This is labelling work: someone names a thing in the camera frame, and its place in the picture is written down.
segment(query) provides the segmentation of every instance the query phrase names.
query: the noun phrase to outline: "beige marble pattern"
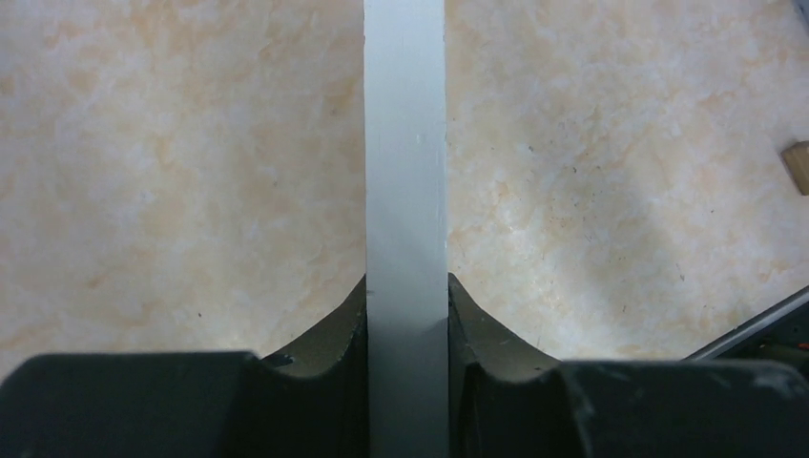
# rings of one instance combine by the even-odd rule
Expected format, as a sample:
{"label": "beige marble pattern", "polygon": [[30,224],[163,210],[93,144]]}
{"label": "beige marble pattern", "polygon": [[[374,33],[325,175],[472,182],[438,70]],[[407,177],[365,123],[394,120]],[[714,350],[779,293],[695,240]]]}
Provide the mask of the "beige marble pattern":
{"label": "beige marble pattern", "polygon": [[450,267],[550,354],[682,357],[809,284],[787,0],[447,0]]}
{"label": "beige marble pattern", "polygon": [[0,3],[0,374],[251,348],[364,271],[363,6]]}
{"label": "beige marble pattern", "polygon": [[[450,269],[559,357],[679,357],[809,283],[786,0],[447,0]],[[363,271],[360,0],[0,3],[0,374],[272,351]]]}

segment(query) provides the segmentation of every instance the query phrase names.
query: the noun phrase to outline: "curved black bracket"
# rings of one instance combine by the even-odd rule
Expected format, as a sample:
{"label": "curved black bracket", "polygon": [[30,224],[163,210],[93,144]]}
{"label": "curved black bracket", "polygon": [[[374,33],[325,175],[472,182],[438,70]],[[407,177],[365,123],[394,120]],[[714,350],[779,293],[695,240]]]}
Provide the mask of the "curved black bracket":
{"label": "curved black bracket", "polygon": [[809,385],[791,367],[560,362],[480,309],[452,275],[449,363],[453,458],[802,456],[809,450]]}
{"label": "curved black bracket", "polygon": [[44,355],[0,386],[0,456],[367,456],[365,282],[276,353]]}

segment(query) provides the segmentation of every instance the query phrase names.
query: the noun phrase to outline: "white strip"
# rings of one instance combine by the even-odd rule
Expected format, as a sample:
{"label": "white strip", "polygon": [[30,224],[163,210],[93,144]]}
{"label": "white strip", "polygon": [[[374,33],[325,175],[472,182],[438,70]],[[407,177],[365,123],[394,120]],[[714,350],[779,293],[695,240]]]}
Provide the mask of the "white strip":
{"label": "white strip", "polygon": [[444,1],[364,6],[371,456],[444,458]]}

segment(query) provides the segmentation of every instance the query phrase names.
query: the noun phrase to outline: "wooden piece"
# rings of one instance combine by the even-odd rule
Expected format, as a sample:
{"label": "wooden piece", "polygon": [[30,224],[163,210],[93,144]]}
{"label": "wooden piece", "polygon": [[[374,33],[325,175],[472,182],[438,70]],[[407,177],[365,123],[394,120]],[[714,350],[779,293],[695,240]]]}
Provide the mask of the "wooden piece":
{"label": "wooden piece", "polygon": [[798,142],[781,153],[792,180],[804,196],[809,196],[809,141]]}

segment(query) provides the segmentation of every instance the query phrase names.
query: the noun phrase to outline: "marble surface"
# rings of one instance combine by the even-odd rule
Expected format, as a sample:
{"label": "marble surface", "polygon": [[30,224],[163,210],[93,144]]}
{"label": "marble surface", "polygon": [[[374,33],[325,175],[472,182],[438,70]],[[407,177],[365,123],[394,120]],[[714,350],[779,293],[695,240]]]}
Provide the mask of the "marble surface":
{"label": "marble surface", "polygon": [[789,1],[447,0],[450,267],[560,358],[683,357],[809,284]]}
{"label": "marble surface", "polygon": [[364,272],[359,0],[0,3],[0,373],[252,348]]}
{"label": "marble surface", "polygon": [[[447,0],[450,270],[558,357],[679,357],[809,283],[788,1]],[[0,374],[267,353],[364,270],[360,0],[0,3]]]}

